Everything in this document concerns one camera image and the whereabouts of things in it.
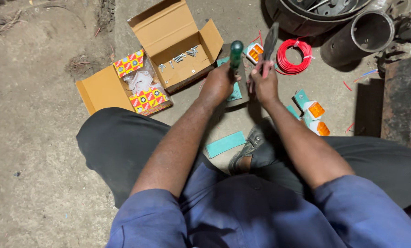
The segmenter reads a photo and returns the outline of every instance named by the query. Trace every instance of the screw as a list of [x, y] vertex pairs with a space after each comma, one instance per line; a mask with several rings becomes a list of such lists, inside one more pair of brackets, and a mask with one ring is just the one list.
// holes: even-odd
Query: screw
[[163, 65], [163, 64], [160, 64], [159, 66], [158, 66], [158, 68], [161, 68], [161, 72], [164, 72], [164, 68], [165, 68], [166, 66], [165, 65]]

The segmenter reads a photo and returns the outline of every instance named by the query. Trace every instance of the red wire coil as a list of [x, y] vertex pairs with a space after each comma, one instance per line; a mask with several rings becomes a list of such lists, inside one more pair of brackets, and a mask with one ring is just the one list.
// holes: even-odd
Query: red wire coil
[[[288, 61], [285, 56], [285, 52], [288, 48], [294, 46], [297, 43], [297, 47], [302, 51], [304, 59], [302, 63], [295, 65]], [[299, 41], [299, 38], [293, 40], [289, 39], [283, 42], [279, 49], [277, 50], [277, 65], [279, 68], [284, 71], [281, 72], [276, 69], [277, 72], [283, 75], [296, 75], [304, 71], [309, 64], [311, 64], [311, 59], [313, 58], [313, 50], [311, 46], [308, 45], [306, 42]]]

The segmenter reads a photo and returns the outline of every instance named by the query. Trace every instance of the green screwdriver handle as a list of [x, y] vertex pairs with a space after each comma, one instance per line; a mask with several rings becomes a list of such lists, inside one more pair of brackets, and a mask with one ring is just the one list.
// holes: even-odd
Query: green screwdriver handle
[[242, 41], [234, 41], [230, 46], [230, 69], [236, 72], [241, 64], [241, 54], [244, 49]]

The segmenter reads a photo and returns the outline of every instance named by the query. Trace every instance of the metal pipe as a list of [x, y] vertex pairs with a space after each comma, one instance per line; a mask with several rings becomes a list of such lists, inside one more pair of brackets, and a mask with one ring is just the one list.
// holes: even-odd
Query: metal pipe
[[329, 38], [320, 48], [320, 56], [332, 67], [347, 65], [383, 50], [393, 40], [394, 32], [387, 14], [366, 11]]

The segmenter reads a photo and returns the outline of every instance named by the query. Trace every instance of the hand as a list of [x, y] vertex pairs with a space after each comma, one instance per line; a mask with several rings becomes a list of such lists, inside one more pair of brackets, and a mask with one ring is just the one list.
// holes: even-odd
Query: hand
[[241, 76], [233, 75], [230, 61], [212, 70], [199, 93], [198, 99], [208, 106], [216, 108], [233, 92], [233, 85], [240, 81]]
[[[259, 73], [261, 67], [263, 68], [262, 76]], [[279, 101], [277, 75], [273, 61], [260, 61], [251, 71], [251, 77], [253, 82], [250, 84], [250, 93], [253, 93], [252, 89], [255, 88], [256, 96], [264, 108], [272, 102]]]

